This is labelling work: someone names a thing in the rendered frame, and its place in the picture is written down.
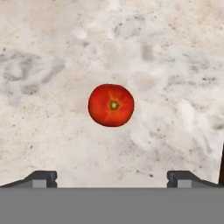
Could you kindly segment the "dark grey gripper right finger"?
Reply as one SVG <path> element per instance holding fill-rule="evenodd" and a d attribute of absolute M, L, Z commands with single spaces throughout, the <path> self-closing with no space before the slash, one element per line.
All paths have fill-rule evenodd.
<path fill-rule="evenodd" d="M 223 188 L 224 185 L 215 184 L 198 178 L 190 171 L 168 171 L 167 172 L 168 188 Z"/>

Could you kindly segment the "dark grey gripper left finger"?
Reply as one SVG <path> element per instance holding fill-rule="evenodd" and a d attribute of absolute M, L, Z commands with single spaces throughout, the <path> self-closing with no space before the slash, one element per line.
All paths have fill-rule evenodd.
<path fill-rule="evenodd" d="M 56 182 L 57 177 L 56 171 L 34 171 L 24 179 L 1 185 L 1 188 L 56 188 L 58 186 Z"/>

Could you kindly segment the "red tomato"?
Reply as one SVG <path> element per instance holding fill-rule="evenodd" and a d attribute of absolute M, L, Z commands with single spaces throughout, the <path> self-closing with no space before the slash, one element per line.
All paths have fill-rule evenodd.
<path fill-rule="evenodd" d="M 105 127 L 119 127 L 133 115 L 135 102 L 132 94 L 123 86 L 102 84 L 88 98 L 87 109 L 91 118 Z"/>

